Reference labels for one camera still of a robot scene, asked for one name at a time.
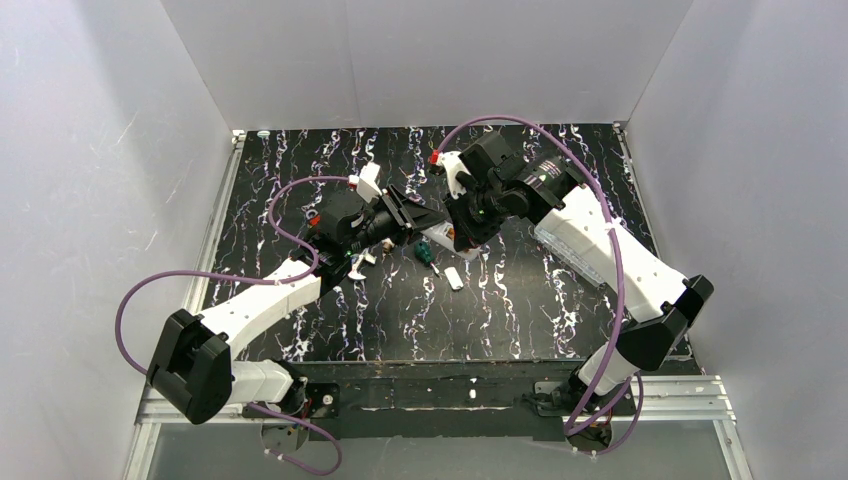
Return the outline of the white remote battery cover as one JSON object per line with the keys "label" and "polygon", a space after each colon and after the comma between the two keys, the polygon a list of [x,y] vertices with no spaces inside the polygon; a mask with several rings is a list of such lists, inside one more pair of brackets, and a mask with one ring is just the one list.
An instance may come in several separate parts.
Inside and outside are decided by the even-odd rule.
{"label": "white remote battery cover", "polygon": [[460,277],[457,269],[455,267],[448,267],[444,270],[445,277],[448,281],[450,288],[453,291],[459,291],[464,288],[464,282]]}

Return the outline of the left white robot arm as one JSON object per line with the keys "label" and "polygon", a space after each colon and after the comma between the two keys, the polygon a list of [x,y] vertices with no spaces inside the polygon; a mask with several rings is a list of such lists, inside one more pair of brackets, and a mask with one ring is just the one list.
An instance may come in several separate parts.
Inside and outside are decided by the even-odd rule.
{"label": "left white robot arm", "polygon": [[165,322],[147,371],[148,384],[192,424],[225,406],[262,402],[286,414],[306,403],[307,377],[285,360],[240,361],[256,338],[292,312],[312,304],[348,277],[353,257],[389,239],[404,245],[446,220],[395,187],[370,200],[338,191],[311,219],[306,247],[231,299]]}

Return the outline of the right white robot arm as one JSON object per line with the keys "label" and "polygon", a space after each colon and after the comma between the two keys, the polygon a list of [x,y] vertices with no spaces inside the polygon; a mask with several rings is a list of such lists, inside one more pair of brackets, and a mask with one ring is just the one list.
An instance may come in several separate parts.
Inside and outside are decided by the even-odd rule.
{"label": "right white robot arm", "polygon": [[714,292],[706,277],[686,277],[605,218],[582,172],[564,155],[527,161],[489,132],[461,152],[433,153],[429,166],[448,182],[444,205],[454,250],[481,246],[512,217],[526,219],[552,251],[570,254],[622,300],[629,321],[572,375],[573,395],[597,399],[637,372],[657,370]]}

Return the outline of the white remote control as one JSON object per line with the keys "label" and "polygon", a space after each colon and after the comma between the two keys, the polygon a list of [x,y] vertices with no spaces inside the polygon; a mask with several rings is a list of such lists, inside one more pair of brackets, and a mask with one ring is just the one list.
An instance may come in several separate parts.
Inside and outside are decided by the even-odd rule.
{"label": "white remote control", "polygon": [[437,225],[434,225],[434,226],[431,226],[431,227],[425,229],[422,232],[422,235],[425,236],[426,238],[428,238],[429,240],[431,240],[432,242],[435,242],[437,245],[447,249],[448,251],[450,251],[452,254],[458,256],[459,258],[462,258],[462,259],[465,259],[465,260],[473,260],[479,255],[479,253],[480,253],[479,248],[465,249],[465,250],[455,249],[454,248],[454,239],[451,239],[447,236],[448,229],[453,229],[453,225],[448,221],[444,221],[444,222],[441,222]]}

